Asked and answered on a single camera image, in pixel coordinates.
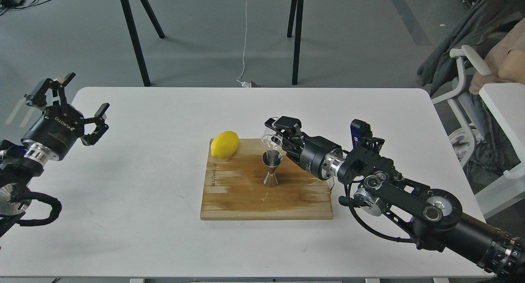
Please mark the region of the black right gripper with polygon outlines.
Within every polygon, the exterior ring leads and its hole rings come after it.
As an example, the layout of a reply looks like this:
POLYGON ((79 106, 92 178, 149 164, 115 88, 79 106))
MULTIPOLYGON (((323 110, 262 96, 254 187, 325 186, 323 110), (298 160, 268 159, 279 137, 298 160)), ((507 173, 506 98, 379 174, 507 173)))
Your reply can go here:
POLYGON ((301 121, 294 117, 271 117, 265 126, 269 135, 264 136, 264 146, 270 150, 282 149, 287 158, 319 180, 330 178, 325 159, 334 150, 341 152, 341 146, 324 137, 303 135, 301 121))

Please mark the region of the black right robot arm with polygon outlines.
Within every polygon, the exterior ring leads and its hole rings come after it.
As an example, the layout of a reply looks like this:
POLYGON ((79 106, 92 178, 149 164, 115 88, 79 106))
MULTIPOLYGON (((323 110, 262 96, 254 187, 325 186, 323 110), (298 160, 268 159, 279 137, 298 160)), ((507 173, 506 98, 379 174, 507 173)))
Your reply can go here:
POLYGON ((275 132, 275 139, 281 139, 286 156, 299 167, 320 180, 335 177, 344 185, 339 203, 370 233, 414 243, 417 249, 441 252, 448 248, 506 283, 523 283, 524 240, 465 214, 452 193, 405 178, 391 159, 380 156, 384 139, 373 137, 366 122, 351 122, 351 151, 303 133, 300 120, 293 117, 270 118, 265 126, 275 132), (386 216, 409 238, 372 229, 358 217, 356 208, 386 216))

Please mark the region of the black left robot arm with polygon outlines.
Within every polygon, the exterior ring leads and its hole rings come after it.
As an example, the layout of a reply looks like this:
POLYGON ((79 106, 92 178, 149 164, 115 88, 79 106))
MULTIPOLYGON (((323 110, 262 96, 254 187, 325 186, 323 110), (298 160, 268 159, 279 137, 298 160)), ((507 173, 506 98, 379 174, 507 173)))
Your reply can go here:
POLYGON ((93 117, 85 117, 67 102, 64 89, 74 77, 70 73, 63 81, 45 79, 25 95, 26 104, 41 110, 41 117, 22 137, 21 145, 1 141, 1 235, 15 224, 32 227, 56 221, 62 210, 60 201, 31 191, 29 182, 41 176, 47 161, 63 160, 78 139, 83 145, 92 146, 109 128, 105 122, 108 103, 101 104, 93 117), (47 218, 23 220, 33 200, 51 207, 47 218))

